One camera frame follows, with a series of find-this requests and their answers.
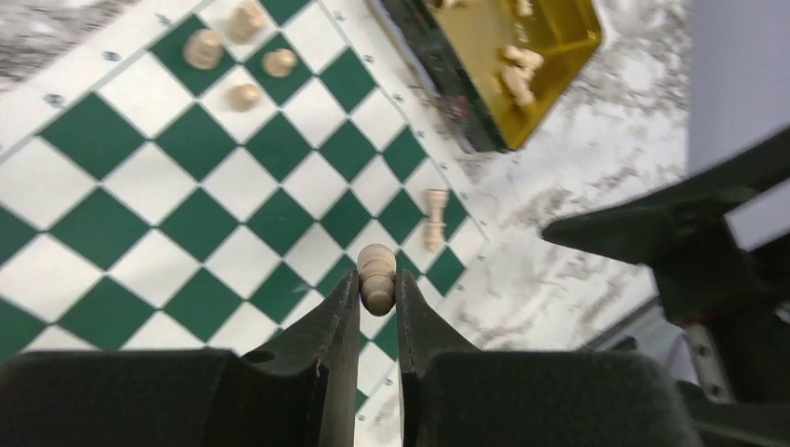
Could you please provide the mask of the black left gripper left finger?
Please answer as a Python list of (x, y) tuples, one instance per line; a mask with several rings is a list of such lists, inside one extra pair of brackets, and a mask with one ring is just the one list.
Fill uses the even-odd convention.
[(360, 280), (272, 340), (227, 349), (29, 351), (1, 365), (5, 446), (349, 446)]

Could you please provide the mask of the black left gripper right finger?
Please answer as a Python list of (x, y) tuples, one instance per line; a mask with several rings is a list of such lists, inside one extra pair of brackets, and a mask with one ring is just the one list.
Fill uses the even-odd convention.
[(697, 446), (675, 383), (629, 351), (485, 351), (395, 282), (406, 446)]

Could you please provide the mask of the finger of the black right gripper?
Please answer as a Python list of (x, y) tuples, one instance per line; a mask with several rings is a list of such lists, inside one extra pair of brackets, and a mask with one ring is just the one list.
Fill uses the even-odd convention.
[(731, 210), (789, 178), (789, 130), (680, 183), (617, 206), (555, 220), (544, 240), (654, 277), (667, 320), (687, 326), (748, 305), (789, 298), (789, 237), (741, 249)]

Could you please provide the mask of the white pawn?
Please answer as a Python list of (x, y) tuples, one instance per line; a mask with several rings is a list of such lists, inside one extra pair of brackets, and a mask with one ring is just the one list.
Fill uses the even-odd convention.
[(374, 316), (385, 316), (395, 305), (397, 261), (383, 244), (363, 248), (357, 259), (363, 306)]
[(229, 90), (228, 102), (234, 111), (248, 112), (260, 101), (261, 96), (262, 93), (256, 86), (239, 84)]

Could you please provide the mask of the white king piece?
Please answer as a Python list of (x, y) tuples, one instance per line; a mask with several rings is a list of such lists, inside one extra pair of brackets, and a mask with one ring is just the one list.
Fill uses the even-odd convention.
[(429, 189), (425, 192), (425, 199), (428, 207), (426, 249), (430, 252), (436, 252), (444, 243), (446, 223), (443, 214), (449, 200), (449, 193), (447, 190)]

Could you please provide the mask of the white chess piece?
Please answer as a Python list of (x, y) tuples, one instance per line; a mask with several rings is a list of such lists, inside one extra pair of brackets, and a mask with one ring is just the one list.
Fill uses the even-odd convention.
[(256, 1), (240, 1), (226, 21), (226, 32), (232, 42), (247, 44), (267, 25), (268, 19)]
[(224, 42), (220, 33), (199, 29), (192, 33), (183, 48), (185, 62), (199, 70), (215, 68), (224, 56)]
[(279, 48), (267, 52), (261, 65), (265, 73), (271, 77), (282, 78), (291, 74), (299, 60), (295, 53), (287, 48)]

